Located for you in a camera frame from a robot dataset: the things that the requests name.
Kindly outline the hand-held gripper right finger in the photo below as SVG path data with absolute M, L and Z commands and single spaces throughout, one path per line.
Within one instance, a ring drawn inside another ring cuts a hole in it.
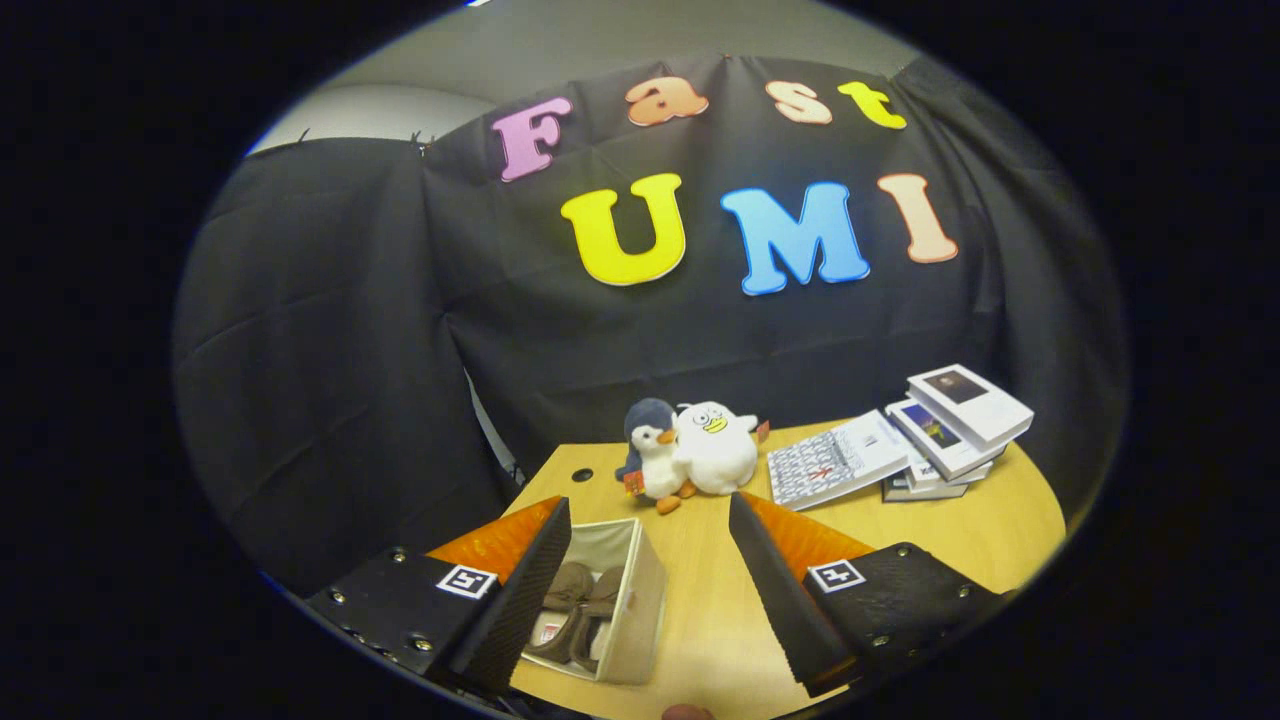
M 812 697 L 915 667 L 1004 600 L 914 543 L 876 550 L 753 493 L 732 495 L 728 528 Z

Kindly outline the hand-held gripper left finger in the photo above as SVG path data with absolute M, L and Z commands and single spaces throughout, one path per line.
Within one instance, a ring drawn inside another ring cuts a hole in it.
M 384 550 L 305 602 L 415 676 L 500 694 L 571 534 L 570 501 L 552 496 L 428 552 Z

